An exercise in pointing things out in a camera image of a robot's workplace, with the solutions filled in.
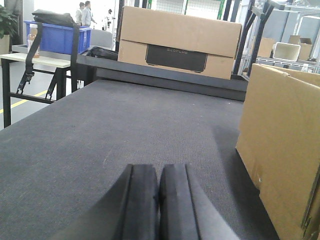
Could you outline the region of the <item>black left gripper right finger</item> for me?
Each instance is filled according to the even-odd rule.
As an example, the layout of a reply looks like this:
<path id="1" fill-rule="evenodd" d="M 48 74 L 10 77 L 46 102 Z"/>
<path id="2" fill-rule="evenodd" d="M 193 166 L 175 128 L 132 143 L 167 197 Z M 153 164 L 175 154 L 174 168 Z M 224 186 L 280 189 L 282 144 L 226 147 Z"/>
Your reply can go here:
<path id="1" fill-rule="evenodd" d="M 237 240 L 239 237 L 213 206 L 191 165 L 167 164 L 159 186 L 162 240 Z"/>

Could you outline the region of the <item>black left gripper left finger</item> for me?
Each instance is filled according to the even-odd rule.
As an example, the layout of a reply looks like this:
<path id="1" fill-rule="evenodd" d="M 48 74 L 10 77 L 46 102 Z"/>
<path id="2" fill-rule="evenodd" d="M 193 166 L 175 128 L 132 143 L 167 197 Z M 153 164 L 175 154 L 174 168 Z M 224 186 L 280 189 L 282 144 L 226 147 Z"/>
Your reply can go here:
<path id="1" fill-rule="evenodd" d="M 151 164 L 128 164 L 97 203 L 52 239 L 157 240 L 158 192 Z"/>

